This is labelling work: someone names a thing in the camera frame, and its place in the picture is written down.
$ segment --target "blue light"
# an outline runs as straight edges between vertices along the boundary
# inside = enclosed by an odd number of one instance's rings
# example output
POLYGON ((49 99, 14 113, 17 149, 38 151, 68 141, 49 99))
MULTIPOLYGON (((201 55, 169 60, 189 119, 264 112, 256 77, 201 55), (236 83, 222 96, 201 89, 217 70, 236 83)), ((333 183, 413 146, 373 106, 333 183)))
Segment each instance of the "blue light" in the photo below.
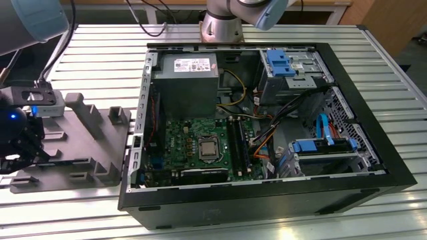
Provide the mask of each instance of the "blue light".
POLYGON ((32 106, 30 111, 32 111, 32 115, 36 116, 38 112, 37 106, 32 106))

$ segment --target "slotted aluminum table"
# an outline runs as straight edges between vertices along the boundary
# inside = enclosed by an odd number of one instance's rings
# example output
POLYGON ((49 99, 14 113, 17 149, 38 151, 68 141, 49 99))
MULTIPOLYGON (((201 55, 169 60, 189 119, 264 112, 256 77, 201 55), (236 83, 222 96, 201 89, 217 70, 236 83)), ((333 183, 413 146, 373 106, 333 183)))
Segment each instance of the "slotted aluminum table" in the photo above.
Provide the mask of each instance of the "slotted aluminum table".
MULTIPOLYGON (((152 32, 160 30, 158 25, 146 27, 152 32)), ((98 109, 136 108, 146 43, 200 41, 197 25, 169 26, 157 38, 146 36, 136 25, 80 25, 74 33, 48 79, 62 94, 82 93, 85 103, 98 109)), ((355 26, 286 25, 266 32, 245 26, 244 39, 331 44, 417 185, 341 214, 148 231, 117 211, 118 186, 12 194, 10 176, 0 176, 0 238, 427 238, 427 100, 371 33, 355 26)))

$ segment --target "power supply label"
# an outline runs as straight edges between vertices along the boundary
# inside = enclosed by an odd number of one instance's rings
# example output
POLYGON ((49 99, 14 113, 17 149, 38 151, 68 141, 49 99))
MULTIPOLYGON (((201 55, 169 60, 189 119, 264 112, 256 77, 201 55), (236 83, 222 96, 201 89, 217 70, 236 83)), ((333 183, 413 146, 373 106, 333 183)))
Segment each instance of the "power supply label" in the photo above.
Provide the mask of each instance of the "power supply label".
POLYGON ((208 58, 176 59, 173 64, 173 71, 176 73, 210 71, 210 61, 208 58))

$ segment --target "gray robot arm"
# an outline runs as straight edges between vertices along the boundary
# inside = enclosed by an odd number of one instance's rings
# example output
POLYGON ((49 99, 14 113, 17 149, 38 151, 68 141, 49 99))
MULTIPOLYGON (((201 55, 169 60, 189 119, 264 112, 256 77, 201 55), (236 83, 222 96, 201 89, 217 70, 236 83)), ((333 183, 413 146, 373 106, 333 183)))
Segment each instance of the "gray robot arm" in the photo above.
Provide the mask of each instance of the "gray robot arm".
MULTIPOLYGON (((257 29, 268 30, 294 1, 208 0, 202 39, 216 43, 238 42, 242 38, 241 20, 257 29)), ((58 0, 0 0, 0 56, 45 43, 68 27, 58 0)))
POLYGON ((201 26, 205 42, 234 43, 242 38, 241 20, 260 30, 277 23, 296 0, 208 0, 201 26))
POLYGON ((68 30, 58 0, 0 0, 0 56, 68 30))

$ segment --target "cpu socket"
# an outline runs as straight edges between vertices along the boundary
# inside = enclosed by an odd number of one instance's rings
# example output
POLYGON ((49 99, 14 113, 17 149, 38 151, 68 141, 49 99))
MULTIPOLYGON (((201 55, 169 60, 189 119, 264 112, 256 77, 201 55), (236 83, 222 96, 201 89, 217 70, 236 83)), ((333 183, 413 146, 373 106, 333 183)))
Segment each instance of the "cpu socket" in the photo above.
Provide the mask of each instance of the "cpu socket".
POLYGON ((206 164, 220 159, 218 138, 214 135, 197 138, 198 159, 206 164))

